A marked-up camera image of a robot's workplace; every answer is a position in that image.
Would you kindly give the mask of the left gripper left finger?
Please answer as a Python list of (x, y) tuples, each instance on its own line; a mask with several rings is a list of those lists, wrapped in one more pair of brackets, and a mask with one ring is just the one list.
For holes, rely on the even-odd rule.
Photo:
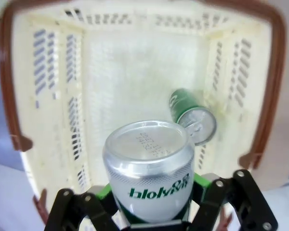
[(97, 231), (128, 231), (121, 229), (113, 220), (118, 212), (111, 187), (93, 186), (90, 190), (75, 194), (72, 189), (63, 188), (57, 193), (49, 213), (46, 231), (78, 231), (86, 218)]

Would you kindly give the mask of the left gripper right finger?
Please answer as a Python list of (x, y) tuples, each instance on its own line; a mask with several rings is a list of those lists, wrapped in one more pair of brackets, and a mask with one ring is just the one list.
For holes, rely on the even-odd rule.
[(221, 231), (237, 218), (240, 231), (276, 231), (278, 222), (251, 173), (236, 170), (232, 177), (194, 174), (192, 201), (199, 208), (189, 231)]

